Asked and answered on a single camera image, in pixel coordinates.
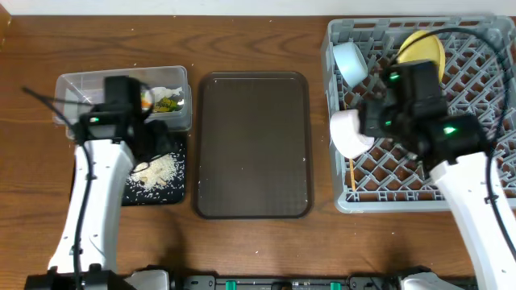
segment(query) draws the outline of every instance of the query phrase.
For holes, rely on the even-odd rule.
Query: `clear plastic container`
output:
[[[98,104],[104,102],[104,78],[113,76],[134,77],[150,88],[166,87],[168,89],[182,88],[180,97],[184,105],[180,110],[166,113],[153,113],[147,119],[164,121],[171,131],[187,131],[192,126],[192,93],[188,86],[186,68],[182,66],[166,66],[155,68],[126,68],[98,72],[67,73],[57,78],[56,98],[80,103]],[[78,116],[90,110],[88,106],[54,102],[54,106],[74,124]],[[56,124],[64,124],[54,116]]]

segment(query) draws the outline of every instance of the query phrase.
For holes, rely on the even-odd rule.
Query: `empty dark tray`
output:
[[[313,203],[308,84],[295,72],[201,83],[193,205],[204,218],[299,218]]]

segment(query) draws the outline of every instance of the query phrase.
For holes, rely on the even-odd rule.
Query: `yellow bowl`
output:
[[[407,45],[412,43],[417,38],[425,35],[427,31],[416,31],[409,38],[405,40],[405,42],[400,47],[400,51],[405,48]],[[443,80],[444,75],[444,65],[446,62],[446,56],[444,55],[444,47],[439,40],[439,37],[432,35],[428,36],[425,39],[419,40],[417,43],[414,43],[406,51],[404,51],[398,58],[398,63],[404,63],[408,61],[415,60],[431,60],[433,61],[437,67],[439,68],[439,81]]]

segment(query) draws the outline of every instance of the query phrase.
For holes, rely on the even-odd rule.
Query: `white mug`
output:
[[[349,87],[358,85],[368,77],[368,66],[356,44],[348,42],[335,45],[333,47],[333,57]]]

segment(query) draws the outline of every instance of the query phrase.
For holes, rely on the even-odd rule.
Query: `green clip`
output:
[[[331,282],[330,283],[330,290],[340,290],[340,283],[339,282]]]
[[[226,281],[226,290],[236,290],[236,281]]]

